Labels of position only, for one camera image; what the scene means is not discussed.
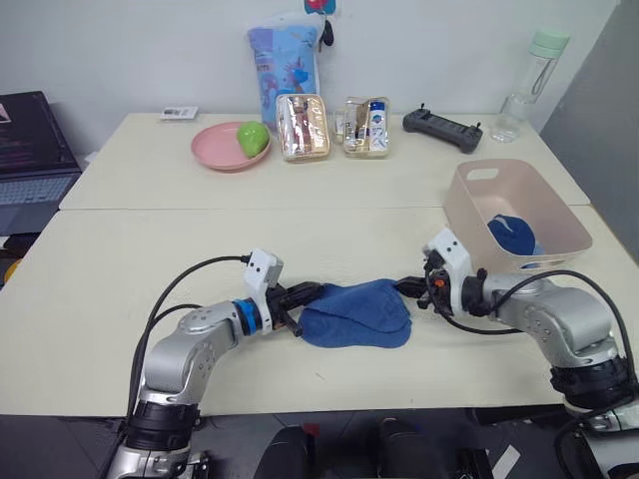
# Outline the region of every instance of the drone controller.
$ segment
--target drone controller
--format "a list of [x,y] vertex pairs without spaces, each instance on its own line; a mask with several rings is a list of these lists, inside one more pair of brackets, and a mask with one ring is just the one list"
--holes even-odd
[[463,153],[474,152],[483,135],[479,129],[481,123],[467,127],[433,115],[430,110],[424,110],[423,105],[422,103],[418,110],[403,117],[402,125],[407,132],[426,133],[457,145]]

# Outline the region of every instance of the blue towel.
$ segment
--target blue towel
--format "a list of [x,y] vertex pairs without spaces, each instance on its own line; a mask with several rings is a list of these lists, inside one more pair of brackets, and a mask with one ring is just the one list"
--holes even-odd
[[410,337],[410,315],[394,284],[391,279],[326,284],[321,298],[302,312],[302,338],[319,347],[402,346]]
[[535,235],[527,222],[517,217],[497,215],[488,229],[505,250],[528,256],[535,251]]

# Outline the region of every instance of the pink plastic basket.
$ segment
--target pink plastic basket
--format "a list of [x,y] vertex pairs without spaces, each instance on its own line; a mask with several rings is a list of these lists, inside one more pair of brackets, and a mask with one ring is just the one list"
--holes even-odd
[[[491,272],[549,269],[592,246],[592,237],[537,171],[520,160],[479,160],[457,167],[444,201],[450,227],[474,267]],[[503,249],[488,229],[496,215],[525,220],[543,255]]]

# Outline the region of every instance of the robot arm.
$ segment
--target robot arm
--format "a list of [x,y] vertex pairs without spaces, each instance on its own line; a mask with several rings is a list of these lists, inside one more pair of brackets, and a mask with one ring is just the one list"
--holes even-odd
[[215,363],[258,331],[287,326],[300,335],[288,311],[321,295],[321,285],[314,282],[280,286],[282,267],[276,256],[254,249],[244,273],[250,297],[191,311],[149,352],[139,402],[108,479],[174,478],[188,467],[192,476],[207,477],[208,463],[191,456],[190,441]]
[[[488,274],[483,269],[473,273],[468,251],[450,230],[437,235],[424,254],[425,277],[400,280],[400,292],[416,297],[421,308],[433,303],[457,326],[451,316],[488,316],[514,328],[506,332],[527,333],[551,364],[551,385],[564,395],[569,413],[581,417],[610,408],[584,421],[582,431],[601,474],[609,477],[613,463],[639,468],[639,401],[635,397],[618,406],[632,393],[634,378],[628,361],[619,357],[611,335],[613,315],[604,304],[582,289],[560,287],[546,278],[512,292],[529,275]],[[509,298],[496,308],[509,291]],[[609,434],[617,431],[630,432]],[[616,454],[613,460],[611,451]]]

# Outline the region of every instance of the green bottle cap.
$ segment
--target green bottle cap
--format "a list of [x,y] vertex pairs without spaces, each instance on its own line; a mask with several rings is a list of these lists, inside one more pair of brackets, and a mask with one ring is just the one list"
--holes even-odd
[[532,38],[528,51],[537,57],[559,58],[570,40],[570,35],[547,29],[539,29]]

